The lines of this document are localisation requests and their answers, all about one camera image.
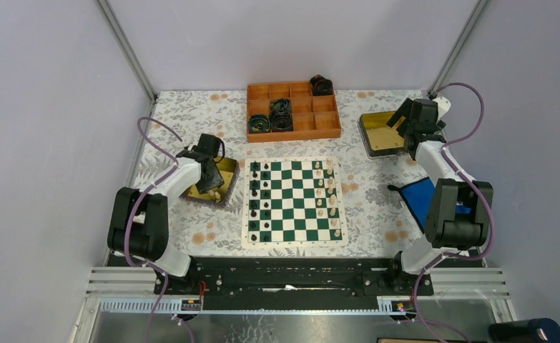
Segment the green and white chessboard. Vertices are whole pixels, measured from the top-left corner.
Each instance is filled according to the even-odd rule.
[[[328,173],[329,161],[332,174]],[[252,249],[347,244],[338,167],[338,161],[331,156],[247,159],[242,246]]]

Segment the gray wall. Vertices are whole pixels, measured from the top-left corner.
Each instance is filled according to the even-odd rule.
[[[475,0],[111,0],[157,91],[323,74],[339,89],[420,89]]]
[[[94,1],[0,1],[0,342],[65,342],[148,101]]]
[[[560,323],[560,1],[493,1],[450,81],[472,84],[486,102],[477,135],[453,151],[494,186],[491,261],[520,318]],[[467,89],[445,94],[456,138],[473,128],[479,105]]]

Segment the green square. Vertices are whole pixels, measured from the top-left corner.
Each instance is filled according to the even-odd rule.
[[[340,241],[343,239],[343,232],[341,232],[338,237],[335,236],[335,230],[330,230],[330,240],[331,241]]]
[[[313,189],[304,189],[303,190],[303,198],[305,198],[305,199],[315,198],[315,191]]]
[[[330,209],[328,209],[328,218],[338,218],[338,209],[335,210],[335,215],[334,216],[330,215]]]
[[[260,209],[260,200],[250,200],[248,202],[249,209]]]
[[[271,199],[271,209],[282,209],[282,199]]]
[[[284,209],[284,210],[282,210],[282,218],[283,219],[294,219],[295,218],[295,210],[294,209]]]
[[[307,240],[309,242],[318,240],[318,231],[317,230],[306,230],[305,232],[307,233]]]
[[[318,219],[318,229],[328,229],[328,219]]]
[[[315,209],[305,209],[305,219],[315,219],[316,217]]]
[[[292,231],[284,231],[284,242],[294,242],[295,241],[295,232]]]
[[[305,200],[304,199],[293,199],[293,206],[296,209],[304,209],[305,208]]]
[[[251,220],[248,222],[248,231],[259,231],[260,222],[258,220]]]
[[[282,225],[281,220],[272,220],[271,221],[271,231],[282,231],[284,226]]]
[[[303,180],[313,179],[313,170],[303,170]]]
[[[261,220],[269,220],[271,219],[271,211],[268,209],[262,210],[259,212]]]
[[[261,231],[259,237],[261,242],[271,242],[271,232],[269,231]]]
[[[304,230],[304,229],[305,229],[305,220],[295,219],[295,230]]]

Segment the gray floor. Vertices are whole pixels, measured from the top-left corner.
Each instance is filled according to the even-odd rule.
[[[426,319],[449,323],[471,339],[486,341],[493,323],[490,306],[476,301],[422,301]],[[92,342],[143,342],[147,314],[99,315]],[[387,316],[360,315],[200,315],[189,321],[197,343],[374,343],[377,338],[431,339],[422,324],[397,325]],[[446,329],[434,327],[445,339],[460,339]],[[184,327],[168,315],[156,315],[149,331],[151,343],[190,342]]]

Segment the floral pattern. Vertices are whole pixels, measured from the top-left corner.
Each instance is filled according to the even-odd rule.
[[[392,257],[421,235],[404,206],[398,187],[426,177],[407,154],[371,160],[367,157],[358,120],[361,114],[396,110],[407,97],[422,97],[419,90],[336,91],[343,133],[338,139],[253,143],[246,141],[246,91],[163,91],[153,117],[182,136],[178,142],[168,131],[153,124],[151,139],[169,151],[197,143],[201,133],[222,138],[227,156],[336,156],[342,170],[343,199],[349,243],[344,247],[244,249],[240,241],[243,175],[239,176],[229,204],[216,209],[179,201],[170,209],[170,244],[194,256],[281,257]],[[170,165],[169,159],[146,145],[139,163],[135,187],[148,184]]]

